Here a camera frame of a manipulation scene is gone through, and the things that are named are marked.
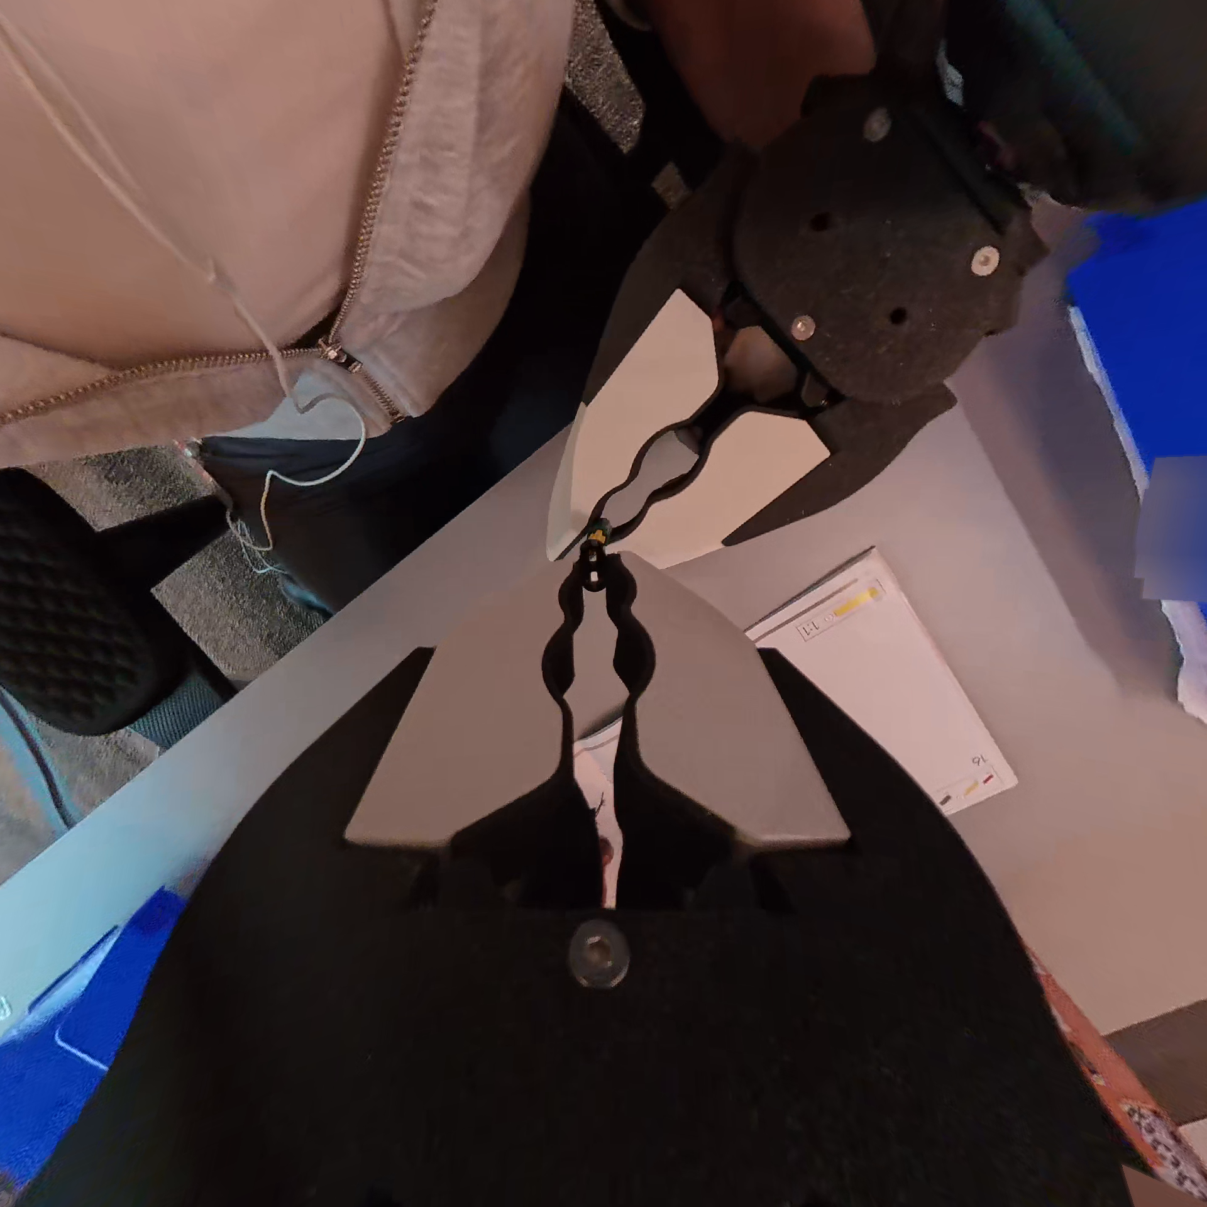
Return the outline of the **grey desk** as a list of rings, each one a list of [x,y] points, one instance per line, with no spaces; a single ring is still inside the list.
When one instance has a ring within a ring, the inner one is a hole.
[[[1204,999],[1204,724],[1130,577],[1137,495],[1062,312],[1091,241],[1034,206],[1051,253],[956,407],[838,507],[670,575],[747,626],[876,546],[1017,787],[954,817],[1022,939],[1102,1032]],[[564,435],[2,884],[2,1030],[416,647],[546,559]]]

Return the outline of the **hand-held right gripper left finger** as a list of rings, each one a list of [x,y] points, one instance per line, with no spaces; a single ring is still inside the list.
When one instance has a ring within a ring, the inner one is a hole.
[[[523,908],[597,908],[606,883],[593,814],[573,775],[560,679],[573,633],[567,562],[492,595],[430,652],[344,840],[482,866]]]

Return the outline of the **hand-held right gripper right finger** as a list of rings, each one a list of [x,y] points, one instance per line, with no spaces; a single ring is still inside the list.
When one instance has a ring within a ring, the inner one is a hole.
[[[615,904],[686,908],[722,868],[846,845],[852,832],[747,635],[636,555],[610,555],[606,584],[628,691]]]

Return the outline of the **blue board with white edge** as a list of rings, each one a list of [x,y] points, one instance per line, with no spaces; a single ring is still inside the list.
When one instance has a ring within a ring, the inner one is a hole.
[[[1178,703],[1204,721],[1204,202],[1088,228],[1069,319],[1138,495],[1132,580],[1178,642]]]

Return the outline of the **orange patterned box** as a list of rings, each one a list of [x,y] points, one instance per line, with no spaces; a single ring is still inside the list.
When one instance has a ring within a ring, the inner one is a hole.
[[[1122,1144],[1124,1173],[1150,1176],[1204,1205],[1204,1163],[1192,1144],[1034,952],[1027,947],[1024,952],[1062,1042]]]

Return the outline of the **person's left hand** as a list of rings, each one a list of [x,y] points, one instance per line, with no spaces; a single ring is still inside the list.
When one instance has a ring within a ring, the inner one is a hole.
[[[812,81],[876,61],[860,2],[644,2],[643,12],[727,144],[768,146],[799,119]]]

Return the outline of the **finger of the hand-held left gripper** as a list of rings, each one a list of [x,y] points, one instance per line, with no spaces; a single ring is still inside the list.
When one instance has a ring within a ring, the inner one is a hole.
[[[656,569],[722,549],[724,538],[831,455],[799,417],[744,409],[701,447],[686,475],[653,490],[633,528],[612,541]]]
[[[715,399],[718,362],[706,311],[675,289],[591,401],[578,404],[550,493],[546,559],[564,556],[644,452]]]

